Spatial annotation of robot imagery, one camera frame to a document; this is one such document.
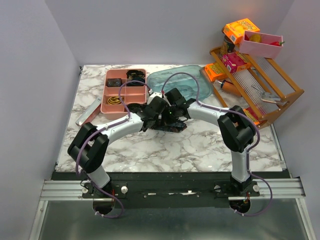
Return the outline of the floral patterned necktie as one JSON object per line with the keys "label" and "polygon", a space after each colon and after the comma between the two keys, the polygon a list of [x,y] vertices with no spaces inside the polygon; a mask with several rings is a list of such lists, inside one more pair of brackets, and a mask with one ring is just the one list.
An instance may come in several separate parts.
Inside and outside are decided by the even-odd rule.
{"label": "floral patterned necktie", "polygon": [[171,124],[161,123],[151,127],[152,130],[170,132],[170,133],[180,133],[187,128],[187,125],[183,121],[174,122]]}

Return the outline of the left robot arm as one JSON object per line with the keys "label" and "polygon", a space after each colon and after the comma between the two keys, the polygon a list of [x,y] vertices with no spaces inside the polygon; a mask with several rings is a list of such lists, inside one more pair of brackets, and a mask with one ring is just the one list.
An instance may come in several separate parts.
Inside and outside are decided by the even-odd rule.
{"label": "left robot arm", "polygon": [[111,178],[102,166],[108,146],[122,137],[152,128],[167,106],[162,97],[155,96],[149,104],[126,105],[128,115],[112,122],[82,125],[67,153],[76,163],[76,172],[81,168],[94,183],[93,191],[99,197],[107,197],[111,191]]}

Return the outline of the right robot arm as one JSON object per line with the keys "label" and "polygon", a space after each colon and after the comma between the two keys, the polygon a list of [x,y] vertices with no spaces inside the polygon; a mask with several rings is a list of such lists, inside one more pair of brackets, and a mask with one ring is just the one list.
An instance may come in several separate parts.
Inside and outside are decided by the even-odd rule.
{"label": "right robot arm", "polygon": [[236,196],[247,192],[252,182],[249,149],[256,127],[243,109],[237,105],[232,108],[207,105],[194,98],[186,100],[177,88],[162,93],[161,97],[169,103],[170,112],[176,118],[201,120],[219,127],[223,142],[231,152],[230,191]]}

